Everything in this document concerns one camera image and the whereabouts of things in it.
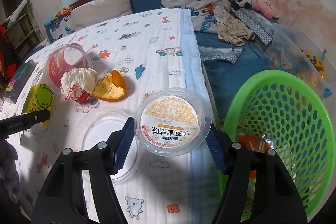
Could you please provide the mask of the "left gloved hand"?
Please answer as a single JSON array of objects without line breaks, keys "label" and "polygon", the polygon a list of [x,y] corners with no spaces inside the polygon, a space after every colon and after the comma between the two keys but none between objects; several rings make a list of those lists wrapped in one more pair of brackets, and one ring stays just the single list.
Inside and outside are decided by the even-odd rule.
[{"label": "left gloved hand", "polygon": [[8,191],[9,198],[15,204],[19,202],[21,192],[16,160],[18,160],[18,154],[15,148],[6,140],[1,140],[1,181]]}]

